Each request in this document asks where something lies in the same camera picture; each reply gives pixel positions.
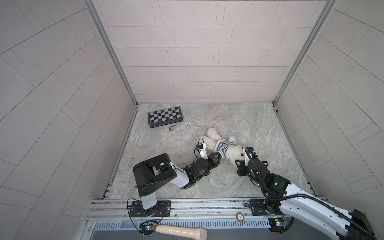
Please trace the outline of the blue white striped knit sweater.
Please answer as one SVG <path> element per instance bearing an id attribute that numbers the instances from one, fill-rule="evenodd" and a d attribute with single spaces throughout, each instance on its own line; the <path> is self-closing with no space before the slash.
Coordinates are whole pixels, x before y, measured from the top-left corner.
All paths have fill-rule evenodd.
<path id="1" fill-rule="evenodd" d="M 222 158 L 226 159 L 230 147 L 234 147 L 236 144 L 237 143 L 235 140 L 220 140 L 216 143 L 215 152 L 220 153 L 222 155 Z"/>

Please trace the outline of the white plush teddy bear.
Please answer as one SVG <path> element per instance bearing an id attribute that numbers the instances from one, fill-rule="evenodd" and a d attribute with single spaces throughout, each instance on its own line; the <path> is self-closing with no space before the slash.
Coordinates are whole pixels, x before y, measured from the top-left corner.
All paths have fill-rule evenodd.
<path id="1" fill-rule="evenodd" d="M 234 136 L 224 139 L 218 134 L 215 128 L 209 128 L 207 134 L 200 136 L 200 138 L 204 141 L 208 150 L 218 152 L 222 156 L 222 159 L 230 161 L 233 165 L 236 165 L 236 160 L 245 160 L 244 147 L 237 145 Z"/>

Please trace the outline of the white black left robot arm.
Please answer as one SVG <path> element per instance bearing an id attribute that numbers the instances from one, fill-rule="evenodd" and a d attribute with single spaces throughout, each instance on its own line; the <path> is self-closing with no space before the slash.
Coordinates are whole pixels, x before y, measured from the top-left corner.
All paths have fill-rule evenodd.
<path id="1" fill-rule="evenodd" d="M 194 186 L 220 164 L 221 158 L 219 153 L 212 153 L 205 159 L 199 158 L 179 168 L 168 154 L 162 154 L 136 164 L 133 173 L 143 209 L 149 210 L 157 205 L 156 191 L 168 183 L 183 190 Z"/>

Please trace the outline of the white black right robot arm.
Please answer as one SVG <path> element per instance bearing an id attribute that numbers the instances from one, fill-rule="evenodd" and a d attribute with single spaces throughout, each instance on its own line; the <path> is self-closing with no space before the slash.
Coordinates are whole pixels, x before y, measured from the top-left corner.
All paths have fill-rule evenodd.
<path id="1" fill-rule="evenodd" d="M 264 161 L 236 160 L 238 175 L 260 187 L 266 207 L 317 229 L 332 240 L 374 240 L 375 233 L 364 213 L 335 207 L 306 193 L 289 180 L 270 173 Z"/>

